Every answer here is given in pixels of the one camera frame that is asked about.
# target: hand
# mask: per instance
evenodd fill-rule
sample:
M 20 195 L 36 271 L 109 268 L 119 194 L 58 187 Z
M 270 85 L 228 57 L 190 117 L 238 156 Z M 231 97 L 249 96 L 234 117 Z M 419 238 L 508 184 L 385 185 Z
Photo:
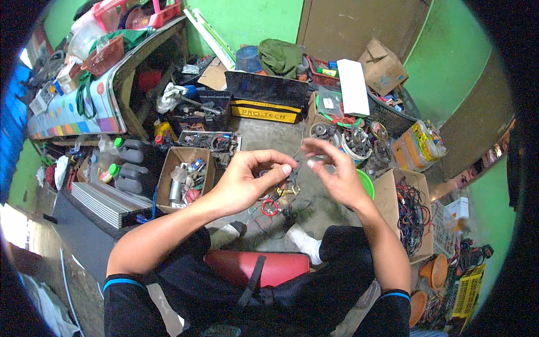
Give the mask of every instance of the hand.
M 268 189 L 284 183 L 299 164 L 275 150 L 239 151 L 235 154 L 219 183 L 201 200 L 218 207 L 219 217 L 239 213 L 251 207 Z M 258 178 L 258 172 L 269 170 Z
M 358 205 L 369 200 L 369 195 L 349 155 L 327 141 L 314 138 L 304 139 L 301 150 L 305 153 L 305 158 L 325 156 L 323 160 L 308 160 L 307 166 L 320 178 L 336 202 L 357 210 Z M 325 164 L 334 165 L 335 172 L 333 174 L 327 172 Z

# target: red stool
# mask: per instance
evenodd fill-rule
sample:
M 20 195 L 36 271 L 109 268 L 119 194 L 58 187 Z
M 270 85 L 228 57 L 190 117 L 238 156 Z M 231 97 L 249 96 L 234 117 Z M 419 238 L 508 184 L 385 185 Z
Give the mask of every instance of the red stool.
M 214 250 L 206 255 L 205 260 L 216 273 L 232 284 L 245 287 L 259 255 L 266 257 L 260 276 L 260 287 L 275 287 L 309 272 L 309 258 L 299 253 Z

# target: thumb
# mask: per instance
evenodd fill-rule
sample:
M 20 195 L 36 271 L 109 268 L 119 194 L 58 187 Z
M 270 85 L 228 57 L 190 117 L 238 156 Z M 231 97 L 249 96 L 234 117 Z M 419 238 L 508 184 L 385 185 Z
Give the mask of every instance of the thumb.
M 326 184 L 331 180 L 331 174 L 326 171 L 324 165 L 321 163 L 314 160 L 308 160 L 307 166 L 320 178 L 323 184 Z
M 288 164 L 284 164 L 283 166 L 275 167 L 269 170 L 268 173 L 260 178 L 256 178 L 255 181 L 260 189 L 266 190 L 286 179 L 290 172 L 292 172 L 292 167 Z

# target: yellow plastic crate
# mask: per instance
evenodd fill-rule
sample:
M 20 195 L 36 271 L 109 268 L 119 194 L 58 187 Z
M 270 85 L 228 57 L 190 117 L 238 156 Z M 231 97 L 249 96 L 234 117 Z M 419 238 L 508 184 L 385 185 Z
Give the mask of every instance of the yellow plastic crate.
M 457 299 L 453 306 L 452 317 L 466 318 L 473 312 L 474 305 L 481 291 L 481 282 L 485 273 L 485 265 L 470 269 L 460 278 Z

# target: black sleeve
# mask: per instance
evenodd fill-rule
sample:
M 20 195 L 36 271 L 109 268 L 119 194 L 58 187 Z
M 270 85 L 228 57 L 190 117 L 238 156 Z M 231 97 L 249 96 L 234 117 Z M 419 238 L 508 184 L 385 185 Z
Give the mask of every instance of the black sleeve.
M 103 297 L 105 336 L 169 336 L 148 289 L 134 276 L 107 277 Z
M 358 336 L 410 336 L 410 295 L 403 290 L 384 292 L 354 333 Z

